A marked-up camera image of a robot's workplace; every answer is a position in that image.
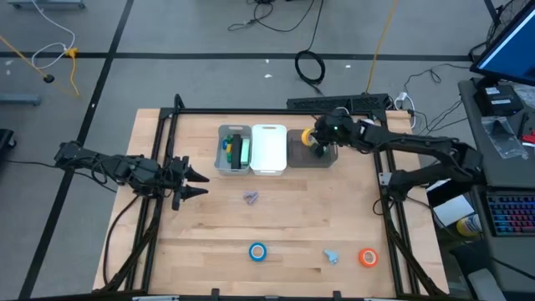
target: white box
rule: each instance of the white box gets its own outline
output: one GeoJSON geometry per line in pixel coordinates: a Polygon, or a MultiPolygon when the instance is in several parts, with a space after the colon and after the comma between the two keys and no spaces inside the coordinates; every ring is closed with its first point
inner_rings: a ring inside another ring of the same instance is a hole
{"type": "Polygon", "coordinates": [[[254,125],[251,169],[258,176],[280,176],[286,169],[286,127],[254,125]]]}

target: wooden tabletop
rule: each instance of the wooden tabletop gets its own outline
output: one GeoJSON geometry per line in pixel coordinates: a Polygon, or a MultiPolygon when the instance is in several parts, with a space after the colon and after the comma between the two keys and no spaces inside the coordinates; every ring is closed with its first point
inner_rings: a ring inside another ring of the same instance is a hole
{"type": "MultiPolygon", "coordinates": [[[[129,155],[150,156],[158,114],[159,110],[138,111],[129,155]]],[[[410,132],[405,112],[387,115],[390,130],[410,132]]],[[[302,130],[313,122],[307,115],[179,116],[174,155],[189,156],[194,169],[210,178],[209,183],[192,183],[210,193],[182,203],[178,212],[171,210],[171,199],[166,199],[150,293],[208,295],[212,288],[219,288],[221,295],[320,297],[339,290],[344,297],[395,296],[385,226],[382,217],[372,212],[372,204],[379,198],[372,155],[343,147],[328,169],[289,167],[282,176],[221,176],[214,168],[219,125],[280,124],[288,130],[302,130]],[[242,199],[243,192],[250,190],[260,193],[254,206],[242,199]],[[249,258],[253,242],[266,245],[265,261],[256,263],[249,258]],[[358,262],[357,254],[365,247],[379,254],[374,268],[358,262]],[[324,249],[338,252],[339,263],[330,265],[324,249]]],[[[395,163],[407,171],[420,168],[415,154],[395,151],[395,163]]],[[[420,188],[409,195],[427,202],[420,188]]],[[[133,197],[129,187],[120,187],[110,221],[133,197]]],[[[130,254],[139,209],[140,201],[113,232],[109,278],[130,254]]],[[[429,209],[405,202],[405,214],[416,259],[437,286],[447,291],[429,209]]],[[[404,288],[409,292],[405,261],[398,254],[404,288]]],[[[142,255],[135,287],[140,286],[144,264],[142,255]]],[[[94,287],[103,285],[101,260],[94,287]]]]}

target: keyboard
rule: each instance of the keyboard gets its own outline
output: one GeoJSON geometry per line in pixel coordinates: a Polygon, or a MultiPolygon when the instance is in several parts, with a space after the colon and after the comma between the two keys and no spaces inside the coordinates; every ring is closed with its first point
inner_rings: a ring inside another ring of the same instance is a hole
{"type": "Polygon", "coordinates": [[[288,99],[286,106],[292,110],[322,110],[326,112],[344,107],[351,114],[358,114],[370,110],[385,110],[389,103],[387,94],[361,94],[288,99]]]}
{"type": "Polygon", "coordinates": [[[496,236],[535,235],[535,192],[487,193],[496,236]]]}

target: floor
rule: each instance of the floor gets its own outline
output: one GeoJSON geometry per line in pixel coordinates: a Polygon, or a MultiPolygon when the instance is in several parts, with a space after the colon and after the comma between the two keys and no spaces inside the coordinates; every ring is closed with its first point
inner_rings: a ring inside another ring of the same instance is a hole
{"type": "MultiPolygon", "coordinates": [[[[43,98],[38,107],[1,106],[0,128],[15,130],[18,140],[11,160],[52,164],[60,142],[80,137],[86,138],[87,148],[125,153],[135,112],[172,106],[176,93],[187,107],[284,108],[288,98],[316,96],[298,78],[292,54],[308,46],[319,1],[291,33],[275,33],[257,25],[228,32],[231,23],[251,17],[252,5],[244,0],[87,0],[86,4],[85,10],[45,10],[76,33],[75,45],[82,53],[76,72],[81,99],[45,84],[0,45],[0,91],[36,93],[43,98]],[[124,31],[116,32],[121,24],[124,31]],[[107,54],[110,50],[116,52],[114,59],[107,54]],[[93,116],[89,127],[89,122],[84,123],[87,116],[93,116]]],[[[277,0],[265,22],[289,28],[308,4],[308,0],[277,0]]],[[[318,54],[333,54],[325,60],[327,73],[320,85],[324,94],[365,90],[371,54],[391,4],[390,0],[325,1],[312,47],[318,54]]],[[[411,74],[443,63],[469,66],[463,56],[485,39],[490,22],[482,0],[400,2],[381,49],[389,56],[378,61],[370,93],[395,98],[411,74]]],[[[49,43],[69,41],[68,34],[47,23],[36,10],[16,10],[6,0],[0,1],[0,34],[30,53],[49,43]]],[[[40,59],[38,64],[49,61],[40,59]]],[[[302,68],[311,75],[318,72],[312,61],[304,62],[302,68]]],[[[71,61],[60,59],[47,72],[70,89],[70,69],[71,61]]],[[[430,118],[458,101],[457,82],[473,76],[450,67],[436,72],[441,84],[431,82],[428,75],[409,83],[416,109],[430,118]]],[[[443,124],[464,117],[460,107],[443,124]]],[[[415,132],[421,129],[419,122],[415,132]]],[[[466,122],[434,135],[473,144],[466,122]]],[[[422,158],[422,163],[430,161],[422,158]]],[[[18,297],[62,177],[63,172],[42,166],[3,164],[0,299],[18,297]]],[[[32,297],[92,289],[113,200],[113,193],[88,179],[73,179],[32,297]]]]}

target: orange tape roll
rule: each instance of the orange tape roll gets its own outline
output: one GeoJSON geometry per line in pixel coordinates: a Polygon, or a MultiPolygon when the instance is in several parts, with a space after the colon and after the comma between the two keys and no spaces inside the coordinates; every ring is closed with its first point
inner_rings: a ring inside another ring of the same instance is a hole
{"type": "Polygon", "coordinates": [[[359,252],[359,261],[363,266],[372,268],[379,262],[379,254],[371,247],[364,248],[359,252]]]}

